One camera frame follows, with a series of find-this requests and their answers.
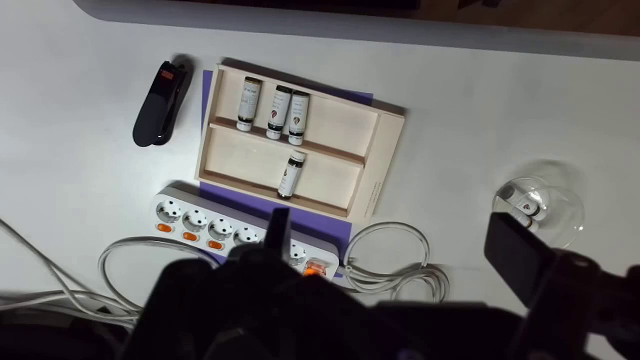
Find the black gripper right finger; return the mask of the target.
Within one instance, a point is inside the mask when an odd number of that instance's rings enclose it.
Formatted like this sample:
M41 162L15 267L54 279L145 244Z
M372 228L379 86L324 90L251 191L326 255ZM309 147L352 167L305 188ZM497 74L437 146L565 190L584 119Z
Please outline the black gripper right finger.
M515 297L529 307L556 254L505 211L491 211L484 255Z

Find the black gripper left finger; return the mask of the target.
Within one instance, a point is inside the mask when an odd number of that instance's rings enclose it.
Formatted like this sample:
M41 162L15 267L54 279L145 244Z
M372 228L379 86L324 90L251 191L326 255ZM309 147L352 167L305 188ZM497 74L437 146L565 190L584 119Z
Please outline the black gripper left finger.
M289 254L289 209L273 208L263 235L263 245L277 257Z

